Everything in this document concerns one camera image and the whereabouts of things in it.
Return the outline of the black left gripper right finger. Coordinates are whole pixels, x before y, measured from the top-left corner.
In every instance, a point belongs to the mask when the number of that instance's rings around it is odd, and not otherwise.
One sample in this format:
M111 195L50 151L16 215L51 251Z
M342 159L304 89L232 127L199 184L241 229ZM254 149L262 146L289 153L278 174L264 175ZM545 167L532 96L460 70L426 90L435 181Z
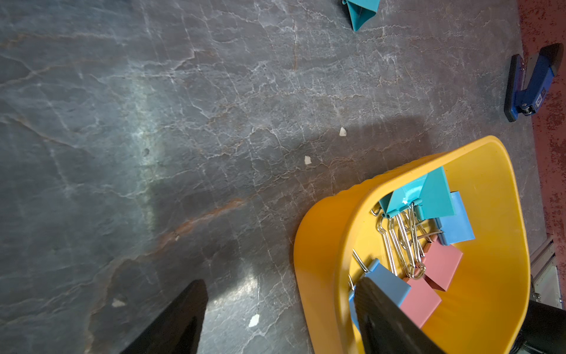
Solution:
M370 279L358 281L354 296L366 353L442 353Z

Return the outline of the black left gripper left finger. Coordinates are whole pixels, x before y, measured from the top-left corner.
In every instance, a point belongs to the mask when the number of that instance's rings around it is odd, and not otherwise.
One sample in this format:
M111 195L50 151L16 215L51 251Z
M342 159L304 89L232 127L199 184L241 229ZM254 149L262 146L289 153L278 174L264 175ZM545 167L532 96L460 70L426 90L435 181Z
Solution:
M196 353L208 300L206 283L191 282L122 352Z

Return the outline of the blue binder clip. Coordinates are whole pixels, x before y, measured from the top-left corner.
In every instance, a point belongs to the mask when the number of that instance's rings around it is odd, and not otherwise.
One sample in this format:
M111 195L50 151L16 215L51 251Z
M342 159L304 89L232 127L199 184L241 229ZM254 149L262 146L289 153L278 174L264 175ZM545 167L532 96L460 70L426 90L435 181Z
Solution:
M408 296L411 286L381 265L377 258L373 259L368 266L362 261L355 249L352 249L352 255L363 271L360 280L365 278L370 279L397 307L400 307ZM354 302L355 288L356 285L349 275L349 309L352 323L359 331L360 326Z
M439 235L443 246L453 245L469 240L475 240L473 228L467 215L459 192L451 193L451 201L455 215L437 218L436 225L442 233Z

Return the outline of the pink binder clip back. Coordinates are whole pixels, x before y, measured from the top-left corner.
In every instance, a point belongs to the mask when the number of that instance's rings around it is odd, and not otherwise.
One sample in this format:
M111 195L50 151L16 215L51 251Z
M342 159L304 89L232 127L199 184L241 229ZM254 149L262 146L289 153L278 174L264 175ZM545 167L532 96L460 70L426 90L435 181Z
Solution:
M400 309L418 327L422 328L442 302L441 297L427 283L425 278L405 278L411 287Z

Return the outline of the pink binder clip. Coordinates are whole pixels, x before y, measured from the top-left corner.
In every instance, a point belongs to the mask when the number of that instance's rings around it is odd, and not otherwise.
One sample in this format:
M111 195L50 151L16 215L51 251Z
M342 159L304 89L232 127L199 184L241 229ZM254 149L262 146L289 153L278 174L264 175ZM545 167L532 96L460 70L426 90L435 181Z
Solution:
M400 309L418 327L422 328L442 302L441 297L427 283L425 278L405 278L411 287Z
M425 280L436 290L447 291L464 256L455 246L444 246L438 241L425 248Z

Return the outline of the yellow plastic storage box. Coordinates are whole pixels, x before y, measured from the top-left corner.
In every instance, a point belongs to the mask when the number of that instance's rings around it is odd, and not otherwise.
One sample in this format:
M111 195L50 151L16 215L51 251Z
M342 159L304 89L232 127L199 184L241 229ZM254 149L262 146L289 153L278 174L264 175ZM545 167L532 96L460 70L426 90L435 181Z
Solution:
M316 353L362 353L348 305L349 278L364 260L386 259L371 209L436 168L464 202L475 239L458 244L463 259L424 333L446 353L508 353L529 306L531 266L514 168L504 144L484 137L424 156L316 203L302 219L294 268Z

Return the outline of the blue binder clip front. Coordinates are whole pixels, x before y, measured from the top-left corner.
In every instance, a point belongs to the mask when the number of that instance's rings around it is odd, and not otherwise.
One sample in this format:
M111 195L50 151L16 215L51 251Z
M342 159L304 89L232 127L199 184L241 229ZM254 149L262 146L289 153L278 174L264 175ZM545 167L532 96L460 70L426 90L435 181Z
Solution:
M436 225L442 233L439 235L443 246L453 245L469 240L475 240L473 228L467 215L459 192L451 193L451 201L455 215L437 218Z

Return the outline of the teal white binder clip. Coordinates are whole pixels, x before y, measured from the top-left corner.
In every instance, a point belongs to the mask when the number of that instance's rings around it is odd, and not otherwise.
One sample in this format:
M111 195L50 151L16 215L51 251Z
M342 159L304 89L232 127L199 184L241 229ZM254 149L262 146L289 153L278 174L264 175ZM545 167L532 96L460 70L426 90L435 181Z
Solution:
M382 236L389 268L394 275L401 268L405 277L424 277L424 246L427 231L417 215L424 178L418 178L383 197L371 208L377 218L376 230Z

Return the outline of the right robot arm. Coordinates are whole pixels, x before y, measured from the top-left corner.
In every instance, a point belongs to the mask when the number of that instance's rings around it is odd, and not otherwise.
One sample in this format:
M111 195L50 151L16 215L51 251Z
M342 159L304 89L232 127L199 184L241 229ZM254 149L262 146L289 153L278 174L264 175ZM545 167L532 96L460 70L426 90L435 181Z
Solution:
M366 353L442 353L370 279L358 282L355 311ZM511 353L565 352L565 311L530 301Z

